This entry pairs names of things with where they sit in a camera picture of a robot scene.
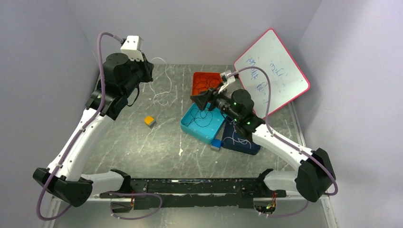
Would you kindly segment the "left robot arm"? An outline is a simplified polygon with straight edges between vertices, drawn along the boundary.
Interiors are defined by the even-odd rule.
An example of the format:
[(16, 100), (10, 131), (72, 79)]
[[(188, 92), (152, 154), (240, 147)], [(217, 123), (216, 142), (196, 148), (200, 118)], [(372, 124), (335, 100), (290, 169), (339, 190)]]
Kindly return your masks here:
[(153, 68), (145, 55), (135, 58), (124, 53), (113, 53), (106, 58), (103, 63), (106, 94), (102, 110), (96, 112), (102, 99), (101, 84), (98, 84), (86, 102), (83, 115), (74, 131), (79, 136), (75, 138), (72, 135), (59, 155), (46, 168), (37, 168), (33, 173), (33, 179), (40, 186), (50, 181), (46, 192), (73, 207), (83, 205), (93, 195), (109, 191), (121, 198), (131, 193), (129, 174), (117, 169), (101, 174), (83, 174), (83, 168), (92, 147), (99, 143), (102, 134), (128, 106), (128, 97), (134, 90), (139, 90), (140, 83), (153, 80)]

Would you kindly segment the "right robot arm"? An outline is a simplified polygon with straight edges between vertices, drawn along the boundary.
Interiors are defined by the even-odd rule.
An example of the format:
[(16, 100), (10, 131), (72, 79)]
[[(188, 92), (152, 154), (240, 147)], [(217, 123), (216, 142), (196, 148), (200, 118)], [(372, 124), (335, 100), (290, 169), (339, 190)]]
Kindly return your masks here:
[(316, 202), (323, 195), (330, 195), (331, 186), (334, 187), (331, 194), (337, 194), (336, 175), (327, 151), (310, 149), (275, 131), (254, 114), (254, 102), (248, 91), (238, 89), (228, 97), (210, 88), (190, 99), (200, 110), (217, 108), (234, 121), (238, 134), (273, 152), (292, 167), (292, 171), (265, 174), (256, 185), (259, 195), (267, 197), (274, 190), (295, 191), (307, 201)]

